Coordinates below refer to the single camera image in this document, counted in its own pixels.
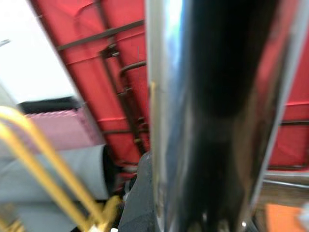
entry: black fabric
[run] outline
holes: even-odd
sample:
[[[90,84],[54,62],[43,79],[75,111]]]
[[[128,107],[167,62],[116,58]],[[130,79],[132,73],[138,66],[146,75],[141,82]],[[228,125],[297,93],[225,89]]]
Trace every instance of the black fabric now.
[[[25,114],[38,114],[80,108],[78,101],[74,97],[65,97],[33,102],[25,101],[18,104],[18,106],[23,110]]]
[[[159,231],[154,208],[151,153],[148,152],[140,159],[137,179],[128,195],[118,231]]]

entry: metal frame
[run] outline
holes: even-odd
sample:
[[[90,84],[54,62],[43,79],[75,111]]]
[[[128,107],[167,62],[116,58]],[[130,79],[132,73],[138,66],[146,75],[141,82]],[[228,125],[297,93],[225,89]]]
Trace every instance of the metal frame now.
[[[131,110],[131,107],[130,107],[129,102],[128,102],[128,98],[130,98],[132,96],[132,89],[131,88],[125,88],[121,92],[119,92],[117,90],[117,86],[116,86],[116,83],[114,81],[112,71],[111,71],[111,69],[108,65],[107,60],[106,60],[108,58],[106,53],[107,53],[106,51],[102,51],[101,54],[100,54],[103,66],[104,66],[105,71],[107,73],[107,77],[108,77],[108,79],[109,79],[109,81],[112,85],[113,91],[117,95],[117,98],[119,100],[121,108],[122,108],[122,110],[123,110],[123,112],[126,116],[126,119],[127,119],[127,122],[128,122],[129,128],[130,128],[129,132],[133,133],[134,143],[136,144],[136,146],[137,146],[137,148],[140,152],[140,155],[142,156],[146,152],[146,149],[144,148],[143,141],[140,138],[140,129],[137,125],[138,118],[134,117],[132,110]]]
[[[76,40],[76,41],[71,42],[71,43],[60,45],[60,46],[57,47],[57,50],[62,51],[62,50],[65,50],[65,49],[68,49],[68,48],[71,48],[71,47],[75,47],[75,46],[78,46],[78,45],[81,45],[81,44],[84,44],[84,43],[88,43],[88,42],[91,42],[91,41],[110,37],[110,36],[113,36],[113,35],[118,34],[120,32],[130,30],[130,29],[133,29],[133,28],[136,28],[136,27],[140,27],[140,26],[143,26],[143,25],[144,25],[144,20],[140,20],[140,21],[137,21],[137,22],[134,22],[134,23],[130,23],[130,24],[118,27],[118,28],[110,28],[110,29],[107,29],[106,31],[104,31],[102,33],[95,34],[95,35],[92,35],[92,36],[89,36],[89,37],[86,37],[86,38],[83,38],[83,39],[80,39],[80,40]]]
[[[103,26],[107,29],[110,29],[111,25],[108,21],[108,17],[101,4],[101,1],[96,0],[94,1],[94,4],[98,10]],[[135,64],[125,66],[120,56],[120,51],[117,49],[117,43],[116,43],[114,36],[113,35],[109,36],[109,40],[111,42],[110,45],[107,46],[106,49],[100,52],[102,64],[105,68],[108,79],[113,87],[113,91],[117,95],[119,103],[122,107],[122,110],[127,118],[130,132],[134,136],[134,143],[136,144],[137,149],[139,150],[140,156],[142,156],[146,152],[146,149],[144,147],[142,139],[140,138],[140,126],[142,125],[144,129],[148,129],[148,125],[145,124],[144,122],[141,109],[137,103],[137,100],[136,100],[137,98],[134,92],[132,91],[130,80],[126,74],[126,71],[144,66],[146,65],[146,62],[141,61]],[[109,63],[107,61],[107,59],[111,57],[116,59],[119,67],[121,68],[120,73],[119,73],[119,76],[121,77],[121,81],[123,83],[123,89],[121,90],[121,92],[118,92],[117,90],[114,77],[112,75],[111,69],[109,67]]]

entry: gray fabric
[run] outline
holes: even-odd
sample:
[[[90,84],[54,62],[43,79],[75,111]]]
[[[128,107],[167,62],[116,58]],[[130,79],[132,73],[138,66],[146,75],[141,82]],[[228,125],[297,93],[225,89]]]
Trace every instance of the gray fabric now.
[[[136,182],[129,193],[118,232],[159,231],[155,219],[151,153],[142,156]]]
[[[15,211],[27,232],[70,232],[76,227],[53,203],[18,204]]]
[[[60,151],[60,155],[97,200],[108,199],[103,170],[104,145]],[[64,189],[77,200],[43,155],[37,159]],[[53,200],[18,160],[0,158],[0,203],[50,203]]]

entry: metal rod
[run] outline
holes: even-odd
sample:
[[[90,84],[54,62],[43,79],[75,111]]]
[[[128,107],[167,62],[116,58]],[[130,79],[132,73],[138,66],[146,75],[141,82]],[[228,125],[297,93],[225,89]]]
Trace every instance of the metal rod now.
[[[56,203],[72,218],[78,227],[87,232],[91,225],[84,215],[75,206],[66,193],[57,185],[48,172],[35,159],[35,155],[25,147],[23,142],[5,125],[0,123],[0,138],[12,150],[12,153],[19,158],[27,169],[33,174],[38,182],[56,201]]]
[[[126,134],[126,133],[131,133],[131,130],[104,130],[102,132],[104,135],[107,134]],[[148,129],[140,129],[139,133],[149,133]]]
[[[83,39],[80,39],[80,40],[76,40],[76,41],[71,42],[71,43],[60,45],[60,46],[57,47],[57,50],[62,51],[62,50],[65,50],[65,49],[68,49],[68,48],[71,48],[71,47],[75,47],[75,46],[78,46],[78,45],[81,45],[81,44],[84,44],[84,43],[88,43],[88,42],[91,42],[91,41],[107,38],[107,37],[116,35],[120,32],[130,30],[130,29],[133,29],[133,28],[136,28],[136,27],[140,27],[140,26],[143,26],[143,25],[144,25],[144,21],[140,20],[140,21],[136,21],[134,23],[130,23],[130,24],[118,27],[118,28],[110,28],[110,29],[107,29],[106,31],[104,31],[102,33],[95,34],[95,35],[92,35],[92,36],[89,36],[89,37],[86,37],[86,38],[83,38]]]
[[[31,137],[35,145],[51,162],[59,176],[63,178],[64,182],[85,206],[89,213],[98,223],[104,223],[101,207],[95,202],[81,181],[75,176],[70,167],[59,156],[59,154],[47,141],[43,133],[31,122],[31,120],[24,117],[19,111],[5,106],[0,106],[0,118],[17,124]]]
[[[126,65],[120,70],[119,77],[123,78],[127,71],[132,70],[132,69],[136,69],[136,68],[139,68],[139,67],[142,67],[142,66],[145,66],[145,65],[146,65],[145,60]]]
[[[308,119],[285,120],[281,123],[282,126],[309,126]]]
[[[309,185],[301,185],[296,183],[290,183],[290,182],[283,182],[283,181],[275,181],[275,180],[268,180],[264,179],[264,183],[268,184],[274,184],[274,185],[282,185],[282,186],[288,186],[288,187],[294,187],[294,188],[301,188],[301,189],[309,189]]]

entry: chrome pole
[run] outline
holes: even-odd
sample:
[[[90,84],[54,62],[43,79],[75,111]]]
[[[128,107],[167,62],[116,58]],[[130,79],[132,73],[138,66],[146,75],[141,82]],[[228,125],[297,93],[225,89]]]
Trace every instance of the chrome pole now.
[[[244,229],[274,143],[269,139],[282,118],[278,96],[291,84],[291,75],[287,82],[278,75],[256,78],[277,4],[146,1],[154,202],[161,231]]]

